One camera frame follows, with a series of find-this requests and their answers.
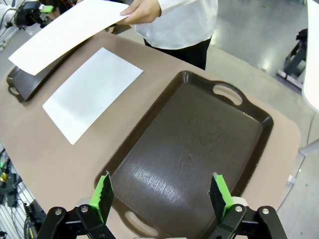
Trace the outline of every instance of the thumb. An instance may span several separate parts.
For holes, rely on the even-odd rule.
[[[132,2],[132,4],[130,6],[128,6],[127,9],[122,11],[120,13],[120,15],[121,16],[126,16],[126,15],[129,15],[129,14],[133,13],[139,7],[140,4],[141,4],[140,0],[134,0],[134,2]]]

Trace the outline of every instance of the human hand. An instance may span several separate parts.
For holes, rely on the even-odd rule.
[[[134,0],[134,2],[123,12],[121,16],[129,15],[118,24],[142,24],[151,23],[161,15],[158,0]]]

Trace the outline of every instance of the bolt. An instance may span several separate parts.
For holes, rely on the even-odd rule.
[[[241,212],[241,211],[243,211],[243,209],[242,209],[240,206],[237,206],[237,207],[235,208],[235,211]]]
[[[56,215],[60,215],[61,213],[62,213],[62,210],[61,210],[61,209],[55,210],[55,214],[56,214]]]
[[[267,208],[264,208],[263,209],[263,214],[268,214],[269,213],[269,210]]]
[[[83,213],[86,213],[88,210],[89,210],[89,209],[88,209],[87,206],[83,206],[83,207],[81,208],[81,212],[83,212]]]

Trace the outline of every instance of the brown table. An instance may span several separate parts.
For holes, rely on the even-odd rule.
[[[101,47],[144,72],[72,146],[43,110],[43,103]],[[15,167],[41,206],[71,210],[93,194],[94,179],[163,89],[182,71],[211,80],[207,72],[154,49],[119,36],[100,32],[77,50],[27,104],[20,104],[0,82],[0,139]],[[274,128],[264,154],[243,197],[251,208],[277,207],[300,143],[297,126],[256,98],[249,100],[267,111]],[[135,235],[111,210],[107,225],[117,238]]]

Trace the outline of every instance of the shirt cuff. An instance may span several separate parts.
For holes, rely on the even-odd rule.
[[[158,0],[161,8],[161,15],[164,15],[179,6],[188,5],[196,0]]]

